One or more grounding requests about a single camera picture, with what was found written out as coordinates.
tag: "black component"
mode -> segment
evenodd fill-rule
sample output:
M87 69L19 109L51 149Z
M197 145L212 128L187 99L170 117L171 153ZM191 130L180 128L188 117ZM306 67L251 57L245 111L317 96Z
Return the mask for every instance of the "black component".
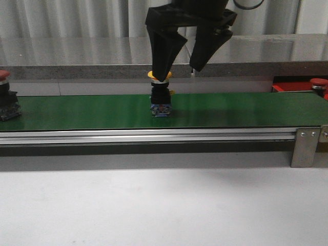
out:
M7 95L1 95L0 96L0 107L10 105L12 103L18 102L17 92L15 91L8 91Z
M8 95L9 89L9 83L0 85L0 96Z
M9 90L9 83L0 85L0 120L6 121L21 115L16 94Z
M318 96L321 96L321 97L324 97L324 93L326 92L326 87L316 87L316 88L313 88L312 87L312 90L318 94Z
M155 84L152 83L151 104L170 104L171 94L168 89L169 83Z
M262 4L263 4L264 0L262 0L260 3L258 3L257 5L254 5L254 6L250 6L250 7L247 7L247 6L243 6L241 4L239 4L237 2L237 0L234 0L234 4L236 5L237 8L239 9L242 9L242 10L252 10L252 9L256 9L258 7L260 7Z
M315 75L315 76L275 76L273 78L273 83L278 82L309 82L312 78L324 78L328 79L327 75Z
M225 9L228 0L173 0L149 8L146 25L153 55L153 75L164 81L187 40L178 27L197 26L196 44L190 65L200 71L216 50L232 36L228 30L237 14Z

